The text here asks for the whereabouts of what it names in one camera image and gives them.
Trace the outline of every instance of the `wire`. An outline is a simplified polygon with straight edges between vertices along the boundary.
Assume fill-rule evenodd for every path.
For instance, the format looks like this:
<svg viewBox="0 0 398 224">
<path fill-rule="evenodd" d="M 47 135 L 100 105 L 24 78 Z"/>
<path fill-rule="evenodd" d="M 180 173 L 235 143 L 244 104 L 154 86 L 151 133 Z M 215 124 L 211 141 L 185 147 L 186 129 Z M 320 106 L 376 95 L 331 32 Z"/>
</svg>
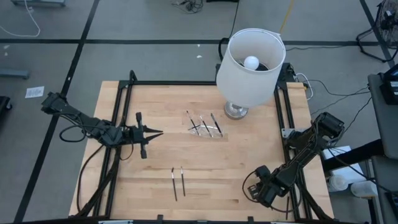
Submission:
<svg viewBox="0 0 398 224">
<path fill-rule="evenodd" d="M 100 127 L 92 126 L 92 125 L 74 124 L 74 125 L 71 125 L 71 126 L 65 128 L 65 129 L 63 129 L 63 130 L 60 132 L 59 136 L 60 136 L 60 139 L 61 139 L 62 141 L 64 141 L 64 142 L 81 142 L 82 140 L 85 139 L 85 137 L 84 137 L 84 138 L 81 138 L 81 139 L 79 139 L 79 140 L 69 140 L 69 139 L 65 139 L 62 135 L 64 134 L 65 131 L 68 131 L 69 129 L 72 129 L 72 128 L 81 128 L 81 129 L 83 130 L 83 133 L 84 133 L 84 132 L 87 132 L 87 130 L 86 130 L 85 128 L 95 128 L 95 129 L 99 129 L 99 130 L 104 131 L 104 133 L 107 134 L 111 139 L 114 139 L 114 138 L 110 135 L 110 133 L 108 133 L 108 130 L 106 130 L 106 129 L 104 129 L 104 128 L 100 128 Z"/>
<path fill-rule="evenodd" d="M 63 118 L 63 119 L 66 119 L 66 120 L 68 120 L 69 122 L 71 122 L 72 124 L 75 124 L 75 125 L 83 124 L 83 121 L 81 120 L 79 114 L 73 114 L 73 113 L 54 113 L 53 115 L 55 115 L 55 116 L 58 115 L 59 117 L 61 117 L 61 118 Z M 74 121 L 74 120 L 72 120 L 71 118 L 68 118 L 68 117 L 65 116 L 65 115 L 74 116 L 76 119 L 79 120 L 79 123 L 76 122 L 76 121 Z M 62 137 L 62 134 L 61 134 L 62 131 L 61 131 L 61 133 L 60 133 L 60 135 L 59 135 L 59 136 L 60 136 L 60 139 L 61 139 L 62 141 L 65 141 L 65 142 L 81 142 L 81 141 L 83 141 L 83 140 L 86 138 L 86 135 L 87 135 L 87 131 L 86 131 L 85 128 L 82 128 L 81 130 L 83 131 L 83 136 L 81 137 L 81 139 L 78 139 L 78 140 L 67 140 L 67 139 L 64 139 L 64 138 Z"/>
<path fill-rule="evenodd" d="M 358 112 L 356 113 L 354 119 L 352 120 L 352 122 L 350 122 L 350 124 L 348 125 L 348 127 L 345 129 L 344 133 L 347 132 L 349 130 L 349 128 L 351 127 L 351 125 L 355 122 L 356 117 L 358 117 L 359 113 L 369 104 L 369 102 L 371 101 L 371 97 L 368 99 L 368 102 L 366 102 L 365 105 L 363 105 L 363 107 L 361 109 L 358 110 Z"/>
<path fill-rule="evenodd" d="M 302 75 L 305 78 L 305 81 L 308 83 L 308 87 L 311 90 L 311 96 L 309 98 L 307 98 L 307 100 L 311 100 L 311 98 L 313 97 L 313 91 L 312 91 L 311 83 L 309 82 L 308 78 L 304 74 L 297 73 L 296 76 L 297 75 Z"/>
<path fill-rule="evenodd" d="M 364 89 L 366 89 L 366 88 L 367 88 L 367 87 L 364 87 L 364 88 L 358 90 L 356 93 L 358 93 L 358 92 L 360 92 L 360 91 L 362 91 L 362 90 L 364 90 Z M 346 96 L 344 96 L 344 97 L 342 97 L 342 98 L 336 100 L 335 102 L 333 102 L 333 103 L 331 103 L 331 104 L 329 104 L 329 105 L 327 105 L 327 106 L 325 106 L 325 107 L 322 107 L 322 108 L 320 108 L 320 109 L 317 109 L 315 112 L 312 112 L 311 115 L 313 115 L 313 114 L 315 114 L 315 113 L 317 113 L 317 112 L 319 112 L 319 111 L 321 111 L 321 110 L 324 110 L 324 109 L 328 108 L 329 106 L 333 106 L 333 105 L 337 104 L 338 102 L 340 102 L 341 100 L 343 100 L 343 99 L 345 99 L 345 98 L 347 98 L 347 97 L 349 97 L 349 96 L 353 96 L 353 95 L 356 95 L 356 94 L 353 93 L 352 95 L 346 95 Z"/>
<path fill-rule="evenodd" d="M 331 46 L 331 47 L 327 47 L 327 46 L 318 46 L 318 47 L 292 47 L 291 49 L 286 49 L 286 51 L 290 51 L 290 50 L 308 50 L 308 49 L 336 49 L 336 48 L 340 48 L 340 47 L 350 47 L 348 45 L 339 45 L 339 46 Z"/>
<path fill-rule="evenodd" d="M 236 22 L 236 16 L 238 15 L 238 8 L 239 8 L 239 2 L 236 5 L 236 9 L 235 9 L 235 16 L 234 16 L 234 22 L 232 23 L 232 29 L 231 29 L 231 33 L 229 34 L 228 39 L 230 39 L 232 37 L 232 33 L 234 32 L 234 28 L 235 28 L 235 22 Z"/>
<path fill-rule="evenodd" d="M 197 3 L 197 0 L 185 0 L 182 1 L 181 3 L 178 3 L 176 1 L 176 3 L 172 3 L 172 6 L 178 8 L 179 10 L 187 14 L 195 14 L 202 10 L 203 0 L 199 0 L 199 3 Z"/>
<path fill-rule="evenodd" d="M 32 16 L 32 13 L 29 11 L 29 8 L 27 7 L 27 2 L 25 0 L 25 7 L 26 7 L 26 11 L 27 13 L 29 13 L 30 18 L 32 19 L 33 23 L 36 25 L 37 27 L 37 34 L 36 35 L 20 35 L 20 34 L 13 34 L 12 32 L 7 31 L 3 26 L 0 26 L 0 29 L 2 29 L 4 32 L 8 33 L 9 35 L 13 35 L 15 37 L 38 37 L 40 35 L 40 27 L 39 25 L 37 25 L 35 19 Z"/>
<path fill-rule="evenodd" d="M 126 160 L 130 159 L 130 157 L 131 157 L 133 151 L 134 151 L 134 145 L 133 145 L 133 143 L 131 143 L 131 152 L 130 152 L 130 155 L 127 156 L 127 158 L 125 158 L 125 159 L 122 159 L 122 157 L 120 157 L 120 160 L 121 160 L 121 161 L 126 161 Z"/>
<path fill-rule="evenodd" d="M 282 25 L 281 25 L 281 27 L 280 27 L 280 29 L 279 29 L 279 33 L 280 33 L 280 34 L 282 33 L 282 30 L 284 29 L 284 26 L 285 26 L 285 24 L 286 24 L 286 22 L 287 22 L 287 18 L 289 17 L 290 12 L 291 12 L 292 9 L 293 9 L 293 3 L 294 3 L 294 0 L 290 0 L 289 8 L 288 8 L 287 13 L 286 13 L 286 15 L 285 15 L 285 19 L 284 19 L 284 21 L 283 21 L 283 23 L 282 23 Z"/>
<path fill-rule="evenodd" d="M 369 104 L 370 100 L 371 100 L 371 97 L 368 99 L 368 101 L 366 102 L 366 104 L 363 105 L 363 107 L 362 107 L 361 109 L 358 110 L 358 112 L 356 113 L 354 119 L 352 120 L 352 122 L 350 122 L 350 124 L 349 124 L 348 127 L 344 130 L 344 132 L 343 132 L 342 135 L 344 135 L 344 134 L 347 132 L 347 130 L 349 129 L 349 127 L 351 127 L 351 125 L 355 122 L 355 119 L 357 118 L 357 116 L 359 115 L 359 113 Z M 329 151 L 329 153 L 331 154 L 331 156 L 333 156 L 333 158 L 335 158 L 338 162 L 340 162 L 340 163 L 343 164 L 344 166 L 351 168 L 355 173 L 357 173 L 357 174 L 359 174 L 360 176 L 364 177 L 366 180 L 371 181 L 372 183 L 374 183 L 374 184 L 375 184 L 376 186 L 378 186 L 379 188 L 385 190 L 386 192 L 388 192 L 388 193 L 390 193 L 390 194 L 392 194 L 392 195 L 398 196 L 397 194 L 395 194 L 395 193 L 392 192 L 391 190 L 389 190 L 389 189 L 385 188 L 384 186 L 378 184 L 375 180 L 373 180 L 373 179 L 371 179 L 371 178 L 369 178 L 369 177 L 363 175 L 362 173 L 360 173 L 360 171 L 356 170 L 354 167 L 352 167 L 352 166 L 349 165 L 348 163 L 342 161 L 339 157 L 335 156 L 335 155 L 330 151 L 330 149 L 337 149 L 335 146 L 337 145 L 338 141 L 341 139 L 341 136 L 340 136 L 340 138 L 334 143 L 334 145 L 332 145 L 332 147 L 327 148 L 327 150 Z"/>
<path fill-rule="evenodd" d="M 252 171 L 252 172 L 251 172 L 249 175 L 247 175 L 246 178 L 243 180 L 243 183 L 242 183 L 242 191 L 243 191 L 244 196 L 245 196 L 249 201 L 254 202 L 254 203 L 260 203 L 260 202 L 258 202 L 258 201 L 256 201 L 256 200 L 250 199 L 250 198 L 248 197 L 248 195 L 246 194 L 246 191 L 244 190 L 244 185 L 245 185 L 246 181 L 247 181 L 248 178 L 249 178 L 253 173 L 255 173 L 255 172 L 256 172 L 256 171 Z M 295 208 L 292 208 L 292 209 L 290 209 L 290 210 L 281 210 L 281 209 L 279 209 L 279 208 L 273 207 L 272 205 L 270 205 L 269 207 L 270 207 L 272 210 L 275 210 L 275 211 L 277 211 L 277 212 L 290 213 L 290 212 L 293 212 L 293 211 L 297 210 L 297 209 L 300 207 L 300 204 L 302 203 L 302 200 L 303 200 L 302 194 L 300 193 L 300 199 L 298 200 L 296 207 L 295 207 Z"/>
<path fill-rule="evenodd" d="M 328 88 L 326 87 L 326 85 L 325 85 L 321 80 L 307 80 L 307 81 L 321 83 L 321 84 L 323 85 L 323 87 L 325 87 L 325 90 L 326 90 L 330 95 L 333 95 L 333 96 L 353 96 L 353 95 L 360 95 L 360 94 L 364 94 L 364 93 L 370 93 L 370 91 L 363 92 L 363 93 L 358 93 L 358 91 L 357 91 L 357 92 L 351 93 L 351 94 L 331 93 L 331 92 L 328 90 Z"/>
<path fill-rule="evenodd" d="M 339 149 L 339 148 L 333 148 L 333 149 L 331 149 L 331 150 L 337 152 L 338 154 L 346 153 L 346 151 L 344 151 L 344 150 L 342 150 L 342 149 Z"/>
<path fill-rule="evenodd" d="M 86 160 L 86 162 L 83 164 L 83 167 L 80 170 L 80 174 L 79 174 L 79 179 L 78 179 L 78 184 L 77 184 L 77 194 L 76 194 L 76 207 L 77 210 L 80 212 L 80 188 L 81 188 L 81 177 L 83 175 L 83 171 L 86 168 L 88 162 L 95 156 L 97 155 L 97 153 L 99 153 L 99 151 L 102 149 L 104 145 L 101 145 L 94 153 L 92 153 L 92 155 Z"/>
</svg>

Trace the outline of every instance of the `silver lamp base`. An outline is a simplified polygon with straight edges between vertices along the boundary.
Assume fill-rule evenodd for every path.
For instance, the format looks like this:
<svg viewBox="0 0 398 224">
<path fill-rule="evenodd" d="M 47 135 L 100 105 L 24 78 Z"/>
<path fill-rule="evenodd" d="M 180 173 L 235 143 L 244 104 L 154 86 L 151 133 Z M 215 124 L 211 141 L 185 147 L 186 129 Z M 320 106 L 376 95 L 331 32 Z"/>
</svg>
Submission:
<svg viewBox="0 0 398 224">
<path fill-rule="evenodd" d="M 232 104 L 231 102 L 226 102 L 224 107 L 225 115 L 231 119 L 242 119 L 248 113 L 249 108 L 244 108 Z"/>
</svg>

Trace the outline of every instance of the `wooden tabletop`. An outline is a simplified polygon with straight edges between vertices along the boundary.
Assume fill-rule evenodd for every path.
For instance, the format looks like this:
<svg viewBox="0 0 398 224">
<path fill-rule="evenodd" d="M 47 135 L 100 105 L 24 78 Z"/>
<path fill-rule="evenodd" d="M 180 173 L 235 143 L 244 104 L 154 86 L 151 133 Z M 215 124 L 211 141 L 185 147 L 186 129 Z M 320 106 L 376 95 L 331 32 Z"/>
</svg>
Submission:
<svg viewBox="0 0 398 224">
<path fill-rule="evenodd" d="M 94 116 L 111 120 L 117 87 L 118 82 L 102 83 Z M 288 83 L 288 87 L 295 126 L 307 128 L 311 117 L 303 85 Z M 119 120 L 126 91 L 123 94 Z M 163 214 L 165 220 L 244 221 L 253 216 L 255 221 L 285 221 L 284 213 L 250 202 L 241 190 L 244 178 L 255 168 L 266 165 L 272 171 L 285 162 L 275 100 L 272 98 L 265 105 L 249 109 L 248 115 L 238 121 L 226 117 L 225 103 L 216 86 L 133 86 L 127 125 L 136 124 L 135 113 L 140 111 L 143 124 L 163 130 L 164 135 L 147 145 L 147 159 L 141 159 L 140 148 L 136 145 L 130 159 L 120 162 L 111 218 L 154 220 L 158 214 Z M 224 138 L 191 134 L 187 130 L 192 125 L 186 110 L 195 119 L 202 115 L 210 124 L 213 124 L 210 118 L 213 113 Z M 83 161 L 99 146 L 89 139 Z M 130 152 L 131 146 L 124 146 L 122 158 Z M 103 155 L 104 150 L 86 167 L 81 206 L 97 188 Z M 186 197 L 182 191 L 181 166 Z M 175 168 L 178 202 L 174 199 L 172 167 Z M 304 168 L 304 174 L 308 191 L 325 213 L 333 217 L 319 157 Z M 252 176 L 245 188 L 257 180 Z M 273 206 L 285 210 L 286 202 L 287 196 L 277 197 Z M 76 192 L 70 214 L 76 214 Z M 294 220 L 292 213 L 288 220 Z"/>
</svg>

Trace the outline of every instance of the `black bracket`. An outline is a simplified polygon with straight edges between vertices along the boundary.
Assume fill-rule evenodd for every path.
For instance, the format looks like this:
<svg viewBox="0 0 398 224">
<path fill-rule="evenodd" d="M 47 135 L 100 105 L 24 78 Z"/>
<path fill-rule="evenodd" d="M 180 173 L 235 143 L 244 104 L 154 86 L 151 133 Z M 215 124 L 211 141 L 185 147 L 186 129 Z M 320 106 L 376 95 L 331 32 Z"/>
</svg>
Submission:
<svg viewBox="0 0 398 224">
<path fill-rule="evenodd" d="M 121 80 L 119 81 L 119 89 L 127 88 L 129 85 L 133 85 L 134 82 L 137 81 L 137 76 L 133 70 L 130 70 L 129 80 Z"/>
<path fill-rule="evenodd" d="M 156 224 L 163 224 L 163 215 L 157 215 Z"/>
<path fill-rule="evenodd" d="M 248 224 L 254 224 L 254 218 L 248 217 Z"/>
<path fill-rule="evenodd" d="M 279 76 L 278 76 L 278 81 L 276 83 L 277 86 L 281 90 L 287 91 L 287 82 L 295 82 L 295 72 L 293 69 L 292 64 L 288 62 L 284 62 L 282 64 L 282 68 L 280 70 Z"/>
</svg>

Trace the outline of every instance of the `table leg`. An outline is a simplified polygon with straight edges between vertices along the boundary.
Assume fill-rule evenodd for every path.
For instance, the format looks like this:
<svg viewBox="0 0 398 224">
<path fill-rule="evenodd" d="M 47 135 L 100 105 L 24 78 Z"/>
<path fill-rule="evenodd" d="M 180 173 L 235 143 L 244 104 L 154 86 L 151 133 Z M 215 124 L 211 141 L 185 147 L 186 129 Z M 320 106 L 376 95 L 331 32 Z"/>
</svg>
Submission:
<svg viewBox="0 0 398 224">
<path fill-rule="evenodd" d="M 373 201 L 371 199 L 368 200 L 368 205 L 369 205 L 369 212 L 371 215 L 371 224 L 377 224 L 376 211 Z"/>
<path fill-rule="evenodd" d="M 344 167 L 339 160 L 351 165 L 355 163 L 362 162 L 366 159 L 370 159 L 372 156 L 383 155 L 383 145 L 381 139 L 369 142 L 361 147 L 352 149 L 350 152 L 340 154 L 338 156 L 326 159 L 323 161 L 323 171 L 329 172 L 334 169 Z"/>
</svg>

